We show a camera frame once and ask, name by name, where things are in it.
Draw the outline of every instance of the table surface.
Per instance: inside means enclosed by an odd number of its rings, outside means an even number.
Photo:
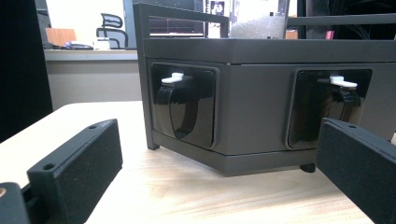
[[[119,121],[124,164],[87,223],[372,223],[321,171],[225,176],[166,148],[147,149],[141,102],[60,108],[0,144],[0,182],[25,186],[36,162],[106,119]]]

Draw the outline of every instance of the screw hole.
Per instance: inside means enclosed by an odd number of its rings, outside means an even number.
[[[50,170],[50,169],[52,169],[54,166],[55,166],[54,164],[49,163],[49,164],[47,164],[47,165],[45,165],[45,166],[43,167],[43,170]]]
[[[0,198],[6,195],[7,190],[4,188],[0,188]]]

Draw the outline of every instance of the light wood tabletop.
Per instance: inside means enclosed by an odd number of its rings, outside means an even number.
[[[118,119],[123,168],[87,223],[372,223],[321,171],[226,176],[166,148],[147,149],[141,102],[61,107],[0,144],[0,182],[25,186],[30,167],[106,119]]]

